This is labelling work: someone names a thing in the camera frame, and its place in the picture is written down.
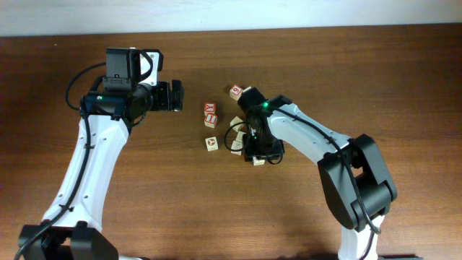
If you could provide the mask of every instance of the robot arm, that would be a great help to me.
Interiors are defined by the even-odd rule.
[[[282,154],[280,140],[301,151],[318,165],[327,205],[342,225],[339,258],[358,259],[369,247],[362,259],[377,259],[377,237],[370,235],[371,228],[346,169],[362,168],[363,173],[354,182],[373,225],[380,226],[397,191],[372,138],[363,134],[353,139],[336,133],[306,116],[290,99],[279,96],[267,100],[256,88],[245,91],[237,103],[245,112],[245,122],[250,128],[248,138],[244,139],[245,156],[257,155],[261,159]],[[332,142],[344,154],[347,165]]]
[[[181,82],[173,80],[170,89],[157,81],[162,58],[158,50],[106,51],[106,75],[81,101],[77,145],[61,188],[42,224],[23,227],[16,259],[141,259],[119,256],[100,232],[110,178],[131,130],[148,111],[183,109]],[[63,246],[67,238],[71,245]]]

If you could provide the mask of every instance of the wood grain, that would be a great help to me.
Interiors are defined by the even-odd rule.
[[[0,259],[24,224],[39,223],[74,149],[79,117],[69,80],[110,46],[158,48],[160,78],[181,79],[184,111],[151,113],[113,172],[103,234],[121,254],[179,259],[275,259],[334,254],[340,225],[317,167],[287,148],[253,167],[223,145],[238,83],[293,99],[315,120],[375,138],[398,187],[381,255],[462,258],[462,25],[332,27],[0,38]],[[76,103],[94,77],[75,86]],[[202,105],[218,106],[216,129]]]

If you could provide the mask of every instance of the black camera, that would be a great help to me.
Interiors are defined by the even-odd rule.
[[[109,115],[123,119],[127,126],[147,111],[181,111],[184,89],[180,80],[157,81],[162,71],[163,55],[159,50],[109,48],[106,51],[106,75],[94,83],[96,88],[84,97],[90,115]],[[103,82],[104,91],[97,86]]]

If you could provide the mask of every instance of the toy block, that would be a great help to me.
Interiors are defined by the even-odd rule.
[[[205,138],[205,145],[207,146],[207,150],[209,152],[218,150],[218,142],[215,136],[210,137],[210,138]]]
[[[212,127],[212,128],[215,128],[215,126],[217,126],[217,121],[218,121],[217,115],[214,115],[212,113],[208,113],[204,119],[205,125],[208,127]]]
[[[259,160],[259,159],[257,159],[257,157],[253,156],[252,157],[252,163],[253,163],[253,166],[264,165],[265,160]]]
[[[243,143],[242,142],[239,142],[239,141],[232,141],[232,146],[231,146],[231,149],[233,150],[238,150],[238,149],[242,149],[243,148]],[[239,152],[233,152],[231,151],[232,154],[235,154],[235,155],[242,155],[243,151],[239,151]]]
[[[238,117],[236,116],[234,119],[231,120],[230,126],[232,126],[232,125],[234,125],[234,124],[237,124],[237,123],[240,123],[240,122],[243,122],[242,119],[240,119],[240,118],[238,118]],[[240,125],[237,125],[237,126],[233,127],[233,129],[234,129],[234,131],[239,132],[239,130],[240,130],[241,128],[243,128],[243,127],[244,127],[244,124],[242,123],[242,124],[240,124]]]
[[[234,85],[232,86],[230,90],[230,97],[233,98],[234,100],[239,100],[242,93],[243,93],[243,89],[237,85]]]
[[[215,114],[217,108],[215,107],[215,103],[205,103],[204,105],[204,115],[207,116],[208,113]]]
[[[245,132],[239,131],[236,136],[236,141],[243,142],[243,137],[244,137]]]

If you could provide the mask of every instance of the black cable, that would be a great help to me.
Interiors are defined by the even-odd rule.
[[[154,66],[153,65],[153,62],[152,62],[152,58],[147,54],[147,52],[145,50],[139,50],[139,52],[142,54],[142,56],[144,58],[146,58],[147,62],[149,63],[149,70],[144,72],[142,75],[141,75],[141,81],[147,79],[147,77],[149,77],[151,75],[151,72],[152,72],[152,67]]]
[[[279,164],[279,163],[282,162],[282,158],[283,158],[283,157],[284,157],[284,154],[281,153],[281,154],[279,155],[279,160],[278,160],[277,162],[273,162],[273,160],[270,159],[270,158],[268,157],[268,155],[267,155],[267,156],[266,156],[266,161],[267,161],[269,164],[276,165],[276,164]]]
[[[106,77],[106,75],[100,75],[95,79],[95,82],[93,82],[92,87],[90,88],[90,91],[97,91],[98,87],[101,85],[101,82],[103,82],[103,78]]]
[[[283,113],[284,115],[286,116],[289,116],[291,118],[293,118],[294,120],[298,120],[304,124],[307,124],[308,126],[310,126],[311,128],[315,129],[319,134],[321,134],[324,138],[326,138],[334,147],[335,149],[337,149],[337,152],[339,153],[340,155],[340,158],[341,158],[341,162],[343,163],[343,165],[345,166],[346,170],[348,171],[348,175],[349,175],[349,178],[350,178],[350,181],[352,182],[352,185],[353,185],[353,189],[354,189],[354,192],[356,194],[356,197],[358,199],[358,204],[359,206],[361,207],[361,211],[362,211],[362,214],[364,215],[364,218],[366,219],[366,222],[367,224],[370,226],[370,229],[371,231],[373,231],[375,234],[377,235],[380,235],[380,228],[376,227],[373,223],[372,223],[372,220],[370,219],[369,217],[369,214],[367,213],[367,210],[366,210],[366,206],[364,205],[364,202],[362,200],[362,197],[361,197],[361,194],[359,193],[359,189],[358,189],[358,186],[356,184],[356,181],[354,179],[354,174],[353,174],[353,171],[351,169],[351,167],[349,166],[349,164],[347,163],[347,159],[345,158],[345,155],[344,153],[341,151],[340,149],[340,146],[335,142],[334,138],[332,138],[331,136],[327,135],[326,133],[324,133],[324,131],[322,131],[321,129],[319,129],[315,124],[313,123],[310,123],[308,121],[306,121],[305,119],[303,118],[300,118],[299,116],[296,116],[296,115],[292,115],[291,113],[289,112],[286,112],[280,108],[271,108],[271,109],[274,109],[278,112],[281,112]]]
[[[367,247],[364,253],[362,253],[362,256],[359,258],[359,260],[364,260],[366,259],[367,255],[369,254],[370,249],[372,248],[372,242],[374,241],[374,232],[370,231],[369,235],[369,241],[367,242]]]
[[[141,119],[139,119],[138,122],[136,122],[136,123],[133,124],[133,127],[139,126],[141,123],[143,123],[145,117],[146,117],[146,113],[145,113],[143,116],[141,116]]]
[[[85,144],[85,154],[84,154],[84,159],[82,161],[82,166],[80,167],[80,172],[79,172],[79,175],[77,176],[77,180],[74,184],[74,188],[72,189],[71,195],[69,196],[65,205],[60,205],[62,207],[61,211],[52,220],[50,220],[44,226],[42,226],[42,229],[40,229],[33,237],[25,241],[25,243],[19,248],[18,252],[16,253],[14,260],[19,260],[19,258],[26,251],[27,248],[29,248],[37,239],[39,239],[44,234],[44,232],[50,229],[51,226],[53,226],[56,222],[58,222],[58,220],[61,217],[63,217],[66,211],[70,209],[72,201],[74,200],[74,197],[76,196],[77,191],[79,190],[79,186],[80,186],[80,183],[82,182],[82,178],[85,172],[85,168],[87,166],[88,157],[90,156],[90,149],[91,149],[90,123],[88,122],[87,109],[85,108],[83,101],[81,102],[80,110],[82,112],[82,117],[85,122],[85,130],[87,131],[87,143]]]
[[[243,123],[244,123],[244,121],[239,122],[239,123],[235,123],[235,124],[233,124],[233,125],[226,131],[226,134],[225,134],[225,147],[226,147],[226,149],[228,149],[228,150],[231,151],[231,152],[240,152],[240,151],[244,150],[244,147],[242,147],[242,148],[240,148],[240,149],[231,149],[230,147],[228,147],[228,144],[226,143],[226,138],[228,137],[228,134],[230,133],[231,129],[232,129],[233,127],[239,126],[239,125],[241,125],[241,124],[243,124]]]
[[[95,64],[93,66],[89,66],[88,68],[82,70],[80,73],[78,73],[78,75],[76,75],[72,80],[71,82],[69,83],[69,86],[67,86],[67,89],[66,89],[66,94],[64,95],[64,97],[66,98],[66,103],[67,105],[71,108],[71,109],[74,109],[74,110],[79,110],[79,108],[77,107],[74,107],[70,102],[69,102],[69,91],[71,90],[71,87],[72,85],[76,82],[76,80],[82,76],[83,74],[85,74],[86,72],[88,72],[89,70],[92,70],[94,68],[97,68],[99,66],[104,66],[106,65],[105,62],[101,62],[101,63],[98,63],[98,64]]]

